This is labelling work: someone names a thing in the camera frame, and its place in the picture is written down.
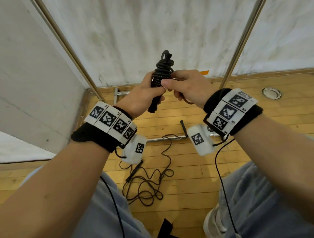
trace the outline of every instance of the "sneaker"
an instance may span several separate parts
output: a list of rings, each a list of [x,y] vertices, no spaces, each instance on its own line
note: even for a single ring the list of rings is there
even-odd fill
[[[219,204],[217,204],[205,217],[203,229],[206,238],[224,238],[224,233],[221,233],[216,224],[216,215],[219,211]]]

